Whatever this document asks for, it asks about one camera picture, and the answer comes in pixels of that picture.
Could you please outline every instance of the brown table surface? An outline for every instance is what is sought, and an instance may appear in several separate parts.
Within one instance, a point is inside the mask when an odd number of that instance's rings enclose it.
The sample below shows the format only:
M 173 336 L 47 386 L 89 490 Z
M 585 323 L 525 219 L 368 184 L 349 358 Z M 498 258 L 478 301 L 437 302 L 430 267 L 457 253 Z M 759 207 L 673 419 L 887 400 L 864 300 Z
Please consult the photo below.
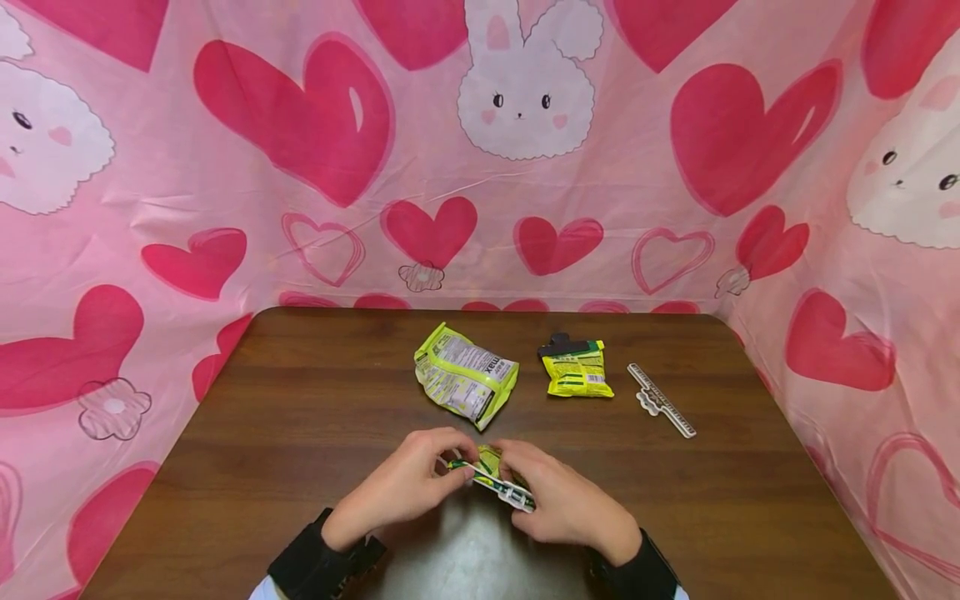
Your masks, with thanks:
M 435 406 L 413 353 L 441 321 L 519 361 L 480 434 Z M 613 399 L 550 398 L 550 334 L 607 344 Z M 638 363 L 698 435 L 635 398 Z M 694 600 L 895 598 L 731 332 L 707 316 L 274 309 L 258 316 L 84 599 L 246 599 L 269 562 L 414 429 L 522 439 L 622 502 Z M 360 598 L 604 597 L 576 548 L 513 530 L 492 492 L 457 492 L 378 534 Z

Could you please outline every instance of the small yellow packet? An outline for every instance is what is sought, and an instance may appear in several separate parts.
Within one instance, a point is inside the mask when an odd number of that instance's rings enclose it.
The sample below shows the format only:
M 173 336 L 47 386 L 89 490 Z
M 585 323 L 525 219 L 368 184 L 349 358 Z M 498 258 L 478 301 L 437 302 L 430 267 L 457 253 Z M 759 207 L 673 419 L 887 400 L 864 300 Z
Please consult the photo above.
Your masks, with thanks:
M 438 406 L 483 431 L 507 403 L 520 365 L 474 346 L 441 323 L 414 352 L 417 381 Z
M 555 333 L 537 355 L 550 375 L 547 393 L 552 396 L 613 397 L 603 366 L 603 341 L 571 342 L 566 333 Z

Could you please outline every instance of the pink cheek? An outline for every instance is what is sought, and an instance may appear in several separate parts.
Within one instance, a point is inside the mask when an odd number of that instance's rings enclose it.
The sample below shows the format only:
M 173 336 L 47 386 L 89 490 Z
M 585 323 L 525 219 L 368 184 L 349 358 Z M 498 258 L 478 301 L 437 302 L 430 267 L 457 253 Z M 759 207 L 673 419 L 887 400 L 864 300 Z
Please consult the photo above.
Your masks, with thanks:
M 48 131 L 47 135 L 61 146 L 71 146 L 73 144 L 73 133 L 66 127 L 57 127 Z

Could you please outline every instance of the pink fabric backdrop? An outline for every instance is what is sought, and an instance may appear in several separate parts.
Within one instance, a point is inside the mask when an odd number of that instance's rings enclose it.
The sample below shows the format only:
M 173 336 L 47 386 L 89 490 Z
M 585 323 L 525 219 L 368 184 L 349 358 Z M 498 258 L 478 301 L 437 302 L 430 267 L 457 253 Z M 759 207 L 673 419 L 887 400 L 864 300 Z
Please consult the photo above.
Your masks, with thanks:
M 955 0 L 0 6 L 3 597 L 78 596 L 278 304 L 717 315 L 960 597 Z

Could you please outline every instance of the pink heart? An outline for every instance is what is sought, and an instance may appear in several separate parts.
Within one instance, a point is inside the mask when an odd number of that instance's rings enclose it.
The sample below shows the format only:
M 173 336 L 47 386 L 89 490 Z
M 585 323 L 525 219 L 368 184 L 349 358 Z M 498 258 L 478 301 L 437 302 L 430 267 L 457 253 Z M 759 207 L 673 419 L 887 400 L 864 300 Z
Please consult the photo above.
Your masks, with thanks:
M 169 0 L 15 0 L 51 25 L 150 72 Z
M 673 253 L 686 252 L 687 259 L 684 261 L 683 257 L 681 257 L 678 266 L 678 263 L 675 260 L 671 260 L 669 256 L 666 257 L 665 261 L 662 256 L 658 256 L 658 263 L 656 264 L 666 265 L 666 273 L 663 273 L 663 269 L 660 269 L 659 282 L 650 282 L 648 281 L 648 277 L 652 274 L 650 274 L 649 271 L 653 265 L 650 262 L 650 258 L 643 258 L 643 252 L 647 246 L 655 240 L 665 240 L 672 244 L 673 248 L 671 251 Z M 634 246 L 633 267 L 636 284 L 640 286 L 641 290 L 652 296 L 659 290 L 662 290 L 677 279 L 707 262 L 713 254 L 715 245 L 716 242 L 713 236 L 706 231 L 694 231 L 687 235 L 677 236 L 676 233 L 667 228 L 650 229 L 641 235 L 640 239 L 636 240 L 636 245 Z
M 7 463 L 0 462 L 0 586 L 13 576 L 13 534 L 20 519 L 23 488 L 20 473 Z
M 460 310 L 497 312 L 500 310 L 500 308 L 496 304 L 491 304 L 490 302 L 475 300 L 473 302 L 467 302 Z M 543 300 L 525 298 L 523 300 L 514 300 L 513 302 L 510 302 L 503 307 L 503 310 L 504 312 L 545 313 L 550 312 L 550 307 L 547 306 L 546 302 Z
M 620 34 L 659 73 L 736 0 L 606 0 Z
M 580 307 L 582 313 L 613 313 L 620 315 L 630 314 L 630 309 L 613 300 L 591 300 Z
M 90 581 L 159 468 L 154 462 L 130 466 L 94 492 L 70 519 L 66 554 L 81 587 Z
M 193 395 L 198 402 L 203 400 L 206 393 L 210 391 L 213 380 L 220 374 L 220 371 L 227 363 L 227 359 L 230 357 L 230 353 L 233 352 L 233 349 L 240 343 L 240 338 L 243 337 L 244 331 L 247 330 L 252 320 L 253 315 L 244 315 L 224 326 L 224 328 L 220 330 L 220 333 L 217 334 L 217 349 L 220 351 L 216 354 L 206 356 L 193 368 L 193 373 L 191 374 L 191 378 L 193 379 Z
M 958 29 L 956 0 L 876 0 L 860 49 L 870 93 L 894 100 L 913 89 Z
M 477 209 L 463 196 L 448 198 L 436 218 L 405 200 L 388 204 L 380 212 L 387 239 L 411 260 L 443 270 L 467 244 L 477 227 Z
M 339 308 L 340 304 L 333 300 L 320 298 L 319 296 L 310 296 L 301 292 L 281 292 L 279 298 L 280 306 L 299 306 L 309 308 Z
M 73 338 L 33 338 L 0 345 L 0 415 L 48 410 L 77 397 L 87 381 L 119 376 L 143 330 L 143 310 L 126 290 L 86 291 L 73 317 Z
M 353 1 L 387 52 L 408 71 L 437 64 L 467 41 L 463 2 Z
M 662 315 L 699 315 L 700 306 L 697 306 L 696 302 L 671 300 L 670 302 L 664 302 L 650 312 Z
M 525 217 L 514 227 L 514 247 L 527 270 L 552 275 L 579 262 L 603 241 L 603 226 L 594 219 L 571 221 L 560 233 L 540 217 Z
M 199 300 L 216 301 L 247 255 L 247 234 L 234 228 L 207 229 L 191 235 L 187 249 L 151 244 L 140 257 L 167 285 Z
M 840 63 L 800 77 L 770 106 L 753 73 L 714 64 L 681 87 L 670 111 L 674 155 L 693 198 L 729 217 L 769 190 L 833 118 Z
M 931 485 L 929 489 L 912 490 L 912 493 L 918 494 L 918 497 L 924 499 L 924 511 L 932 514 L 931 511 L 935 505 L 930 502 L 930 496 L 935 493 L 936 487 L 940 488 L 940 493 L 952 510 L 960 509 L 960 485 L 958 485 L 956 478 L 950 472 L 944 458 L 926 438 L 915 433 L 903 432 L 884 440 L 874 454 L 870 473 L 867 475 L 867 518 L 870 521 L 870 527 L 874 535 L 880 540 L 897 548 L 903 554 L 946 577 L 953 583 L 960 585 L 960 564 L 953 563 L 924 551 L 916 545 L 907 543 L 879 525 L 879 505 L 883 477 L 886 475 L 891 461 L 903 450 L 920 452 L 937 471 L 938 481 L 936 483 L 939 484 L 939 486 Z M 956 516 L 941 516 L 944 517 L 943 521 L 941 521 L 943 523 L 956 522 Z
M 303 88 L 246 48 L 208 42 L 193 66 L 204 106 L 284 173 L 347 207 L 389 155 L 394 104 L 383 76 L 349 38 L 320 36 Z
M 297 212 L 288 212 L 283 215 L 281 223 L 283 226 L 283 234 L 286 235 L 287 241 L 290 242 L 290 246 L 294 249 L 294 252 L 297 253 L 297 257 L 300 259 L 300 262 L 303 263 L 303 268 L 306 269 L 307 273 L 316 277 L 327 285 L 332 285 L 333 287 L 340 287 L 343 285 L 344 282 L 347 281 L 348 277 L 353 275 L 353 272 L 357 270 L 357 268 L 360 266 L 360 263 L 363 262 L 367 255 L 367 250 L 364 248 L 363 241 L 360 239 L 360 236 L 357 235 L 353 229 L 348 229 L 339 223 L 323 223 L 317 225 L 306 215 L 302 215 Z M 300 240 L 300 237 L 297 236 L 297 226 L 305 226 L 313 229 L 315 233 L 313 236 L 314 239 Z M 319 239 L 321 234 L 328 231 L 336 231 L 342 235 L 338 235 L 332 240 Z M 339 252 L 340 256 L 337 256 L 337 249 L 328 248 L 328 246 L 331 246 L 338 240 L 343 239 L 344 236 L 346 236 L 346 240 L 349 241 L 350 244 L 349 257 L 346 260 L 343 260 L 344 256 L 347 254 L 346 252 Z M 321 266 L 330 257 L 332 257 L 334 260 L 336 258 L 340 258 L 343 262 L 343 266 L 340 268 L 340 272 L 336 275 L 336 277 L 326 276 L 321 271 Z
M 846 335 L 847 310 L 816 288 L 797 302 L 786 340 L 786 364 L 810 379 L 879 392 L 897 372 L 893 342 L 872 331 Z
M 736 259 L 750 273 L 750 280 L 775 275 L 797 262 L 806 249 L 810 227 L 798 223 L 786 228 L 786 215 L 779 206 L 764 206 L 740 233 Z

